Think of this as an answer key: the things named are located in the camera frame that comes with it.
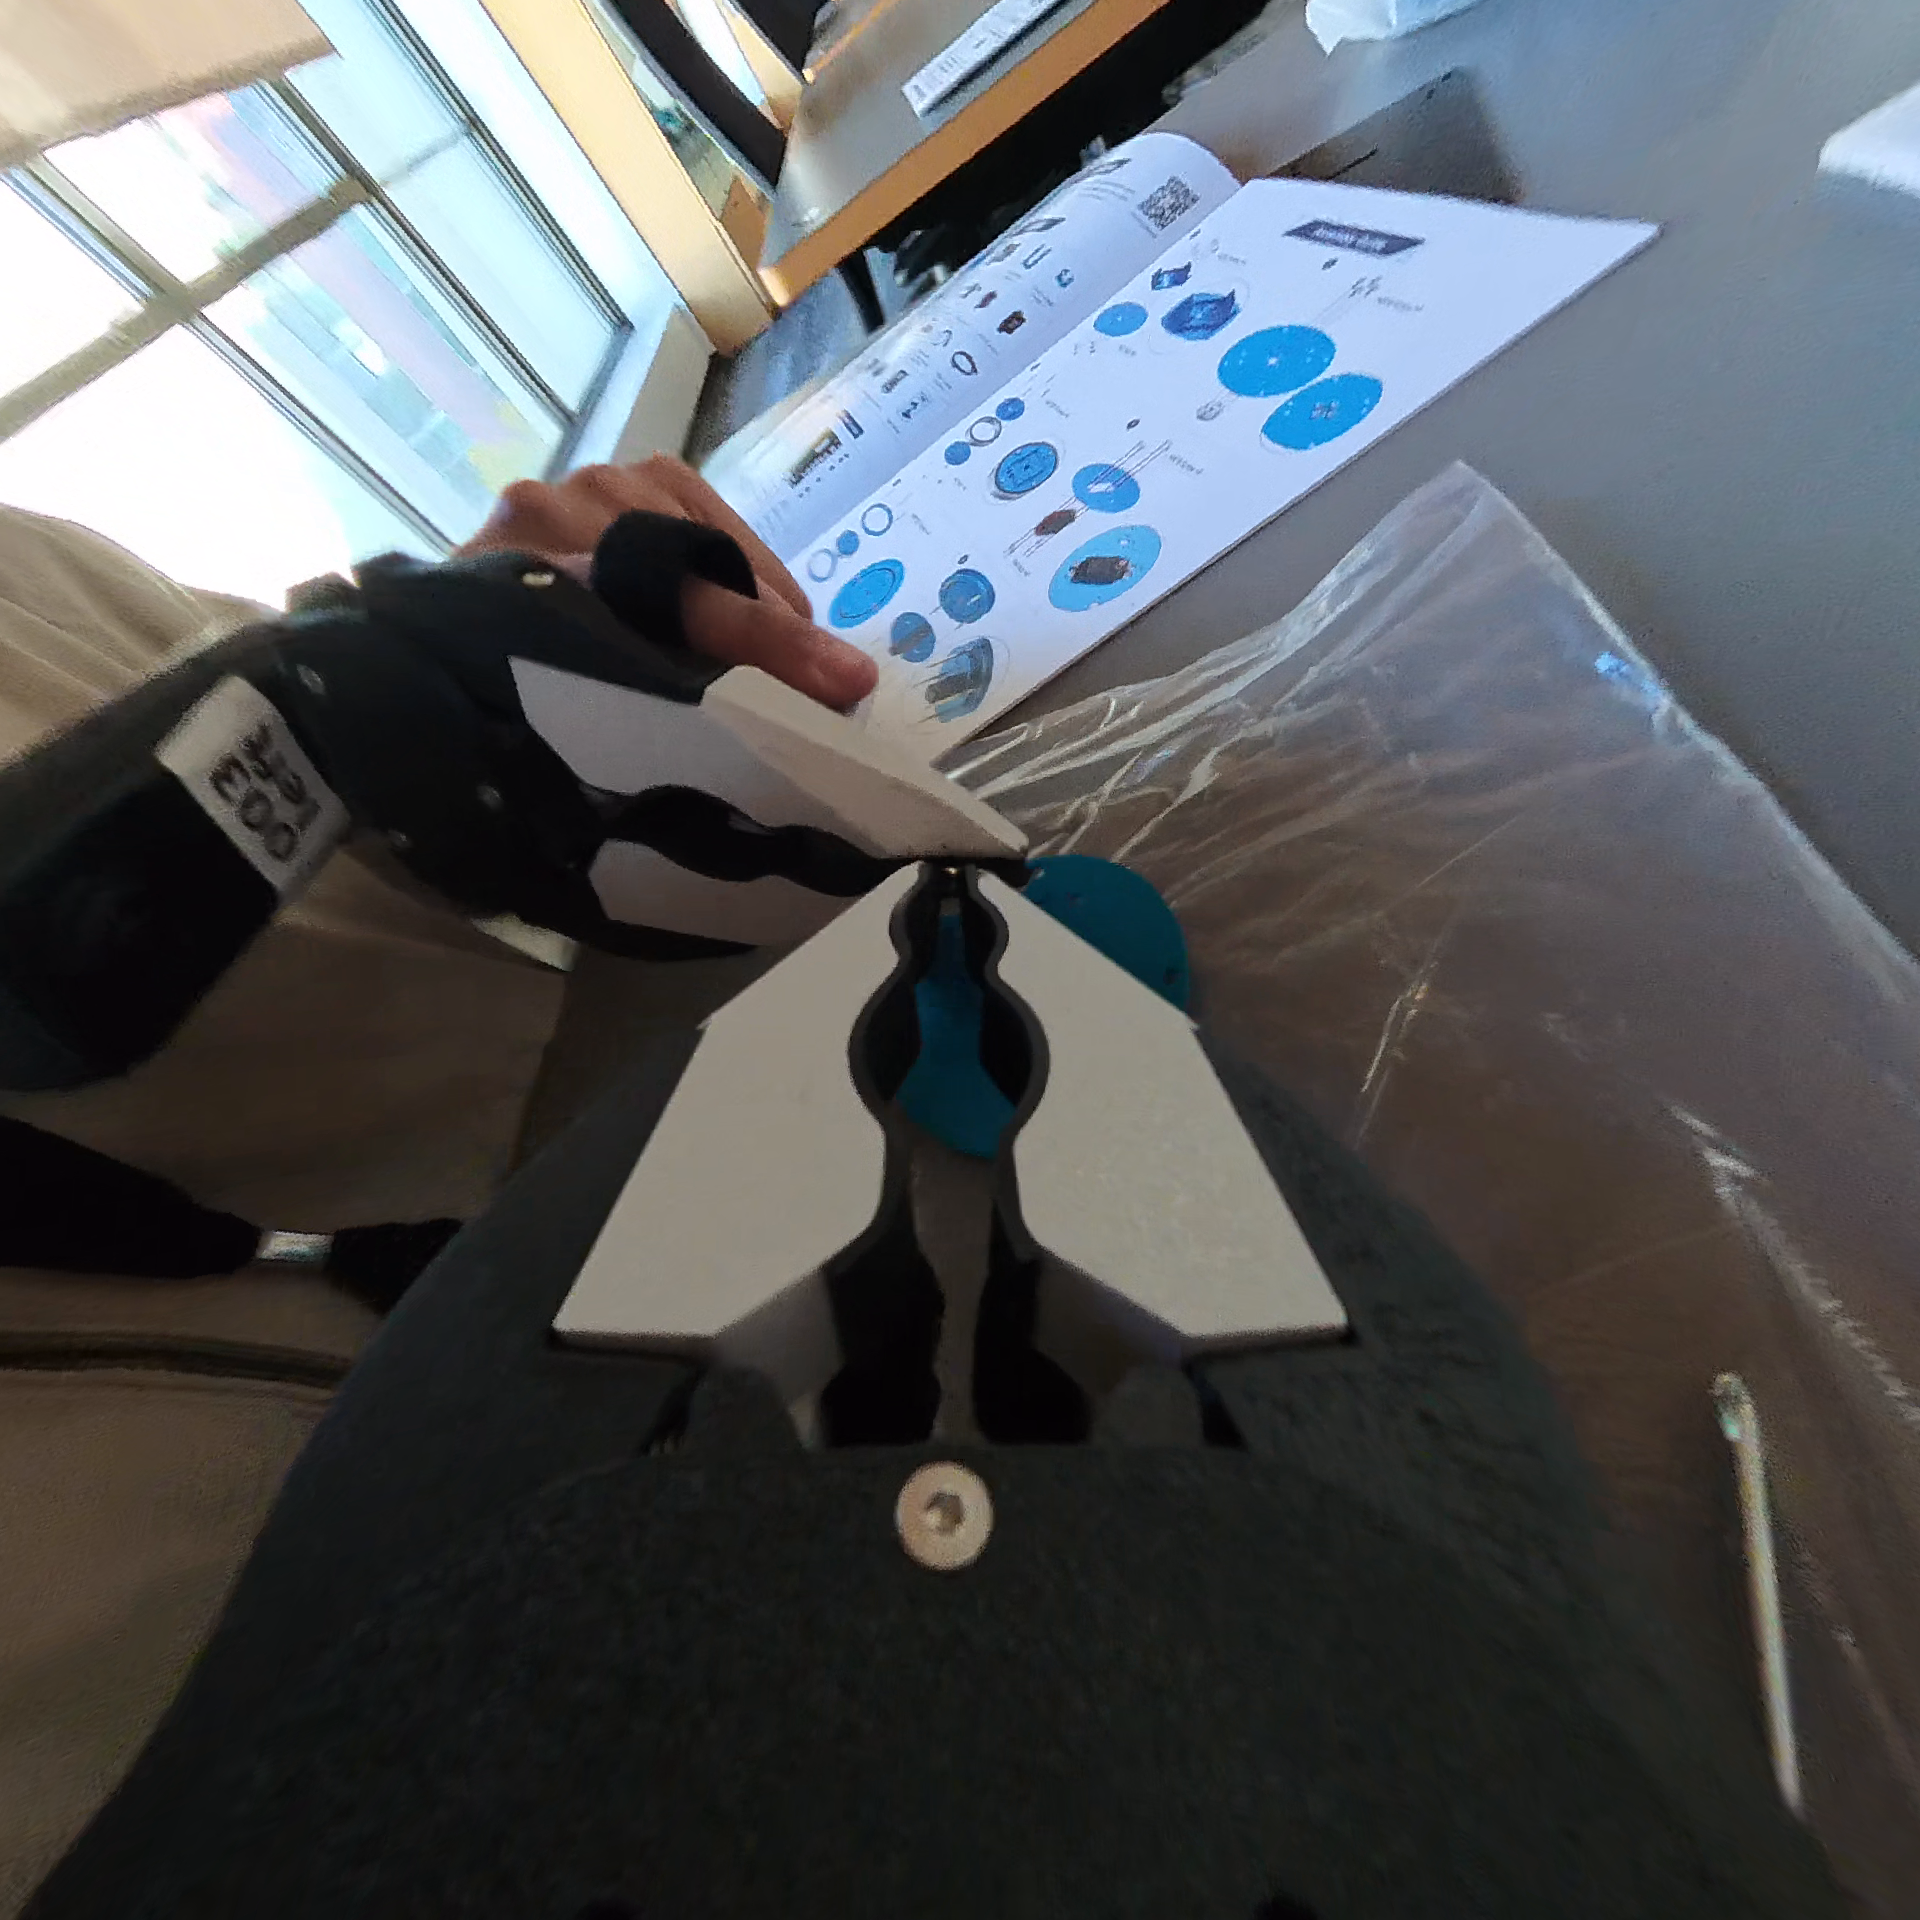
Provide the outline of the assembly guide booklet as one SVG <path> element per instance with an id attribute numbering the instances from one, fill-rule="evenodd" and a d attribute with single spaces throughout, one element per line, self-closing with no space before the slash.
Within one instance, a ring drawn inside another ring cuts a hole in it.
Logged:
<path id="1" fill-rule="evenodd" d="M 1257 178 L 1144 133 L 707 484 L 936 760 L 1238 549 L 1655 228 Z"/>

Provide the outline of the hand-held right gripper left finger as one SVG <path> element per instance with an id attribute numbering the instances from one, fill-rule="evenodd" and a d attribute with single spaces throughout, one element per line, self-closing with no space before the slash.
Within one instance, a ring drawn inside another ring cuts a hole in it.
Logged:
<path id="1" fill-rule="evenodd" d="M 904 868 L 705 1019 L 555 1340 L 756 1372 L 826 1428 L 933 1423 L 942 1288 L 889 1105 L 940 917 Z"/>

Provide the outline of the small silver metal pin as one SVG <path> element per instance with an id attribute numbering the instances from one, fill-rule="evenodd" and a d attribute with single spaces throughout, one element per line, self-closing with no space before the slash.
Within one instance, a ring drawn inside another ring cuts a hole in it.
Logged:
<path id="1" fill-rule="evenodd" d="M 1745 1620 L 1767 1762 L 1783 1806 L 1804 1819 L 1804 1767 L 1759 1406 L 1747 1383 L 1731 1371 L 1716 1372 L 1709 1399 L 1731 1460 Z"/>

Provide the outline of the person's left hand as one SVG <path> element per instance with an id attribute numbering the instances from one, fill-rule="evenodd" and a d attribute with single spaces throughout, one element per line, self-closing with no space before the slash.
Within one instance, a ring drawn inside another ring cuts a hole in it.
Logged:
<path id="1" fill-rule="evenodd" d="M 612 522 L 625 514 L 681 518 L 728 537 L 753 575 L 753 593 L 690 578 L 680 588 L 686 643 L 709 660 L 752 666 L 810 701 L 852 711 L 878 685 L 878 666 L 857 646 L 818 629 L 794 575 L 747 520 L 681 460 L 656 455 L 631 465 L 578 468 L 548 484 L 502 491 L 478 532 L 458 544 L 459 560 L 493 552 L 544 558 L 585 578 Z"/>

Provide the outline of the wooden edged desk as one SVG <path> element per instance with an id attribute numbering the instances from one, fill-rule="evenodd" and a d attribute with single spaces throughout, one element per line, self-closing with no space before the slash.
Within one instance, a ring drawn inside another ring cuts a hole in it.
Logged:
<path id="1" fill-rule="evenodd" d="M 990 12 L 990 2 L 848 7 L 810 54 L 756 266 L 775 313 L 904 232 L 975 164 L 1012 173 L 1013 153 L 1035 143 L 1049 166 L 1069 135 L 1128 118 L 1171 77 L 1188 30 L 1188 4 L 1052 4 L 965 84 L 918 108 L 908 86 Z"/>

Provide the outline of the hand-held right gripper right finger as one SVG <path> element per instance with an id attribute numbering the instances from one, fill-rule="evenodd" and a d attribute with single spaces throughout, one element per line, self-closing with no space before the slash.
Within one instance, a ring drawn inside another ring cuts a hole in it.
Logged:
<path id="1" fill-rule="evenodd" d="M 979 1304 L 1049 1366 L 1338 1343 L 1321 1260 L 1184 1013 L 986 868 L 964 875 L 978 1056 L 1013 1109 Z"/>

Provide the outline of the large window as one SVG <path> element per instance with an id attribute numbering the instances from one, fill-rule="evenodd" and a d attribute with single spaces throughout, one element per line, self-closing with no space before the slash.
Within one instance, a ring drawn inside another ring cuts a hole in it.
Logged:
<path id="1" fill-rule="evenodd" d="M 635 334 L 478 4 L 305 12 L 320 58 L 3 168 L 3 507 L 260 598 L 467 541 Z"/>

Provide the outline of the clear plastic bag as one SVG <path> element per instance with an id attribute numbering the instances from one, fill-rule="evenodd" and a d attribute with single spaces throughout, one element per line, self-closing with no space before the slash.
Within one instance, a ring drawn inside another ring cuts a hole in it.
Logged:
<path id="1" fill-rule="evenodd" d="M 1462 465 L 1290 612 L 943 756 L 1121 862 L 1193 1010 L 1523 1326 L 1619 1561 L 1764 1747 L 1753 1413 L 1796 1757 L 1857 1917 L 1916 1917 L 1916 960 Z"/>

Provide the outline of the blue round metal plate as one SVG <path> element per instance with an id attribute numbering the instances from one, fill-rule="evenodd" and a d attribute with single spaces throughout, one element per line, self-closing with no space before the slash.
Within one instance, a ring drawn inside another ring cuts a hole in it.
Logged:
<path id="1" fill-rule="evenodd" d="M 1150 881 L 1112 861 L 1049 855 L 1029 864 L 1022 895 L 1154 996 L 1188 1010 L 1188 943 Z M 1017 1102 L 981 1058 L 986 999 L 967 971 L 955 912 L 942 915 L 932 963 L 916 985 L 916 1017 L 921 1047 L 896 1095 L 900 1112 L 951 1153 L 994 1161 Z"/>

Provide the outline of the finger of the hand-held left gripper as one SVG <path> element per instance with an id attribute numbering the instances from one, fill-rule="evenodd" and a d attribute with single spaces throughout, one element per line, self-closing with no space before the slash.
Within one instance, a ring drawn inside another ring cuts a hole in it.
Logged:
<path id="1" fill-rule="evenodd" d="M 786 948 L 918 861 L 782 791 L 479 794 L 544 925 L 627 957 Z"/>
<path id="2" fill-rule="evenodd" d="M 1026 834 L 892 740 L 753 666 L 637 653 L 562 666 L 509 653 L 530 733 L 593 797 L 690 797 L 752 839 L 824 834 L 870 858 L 1020 858 Z"/>

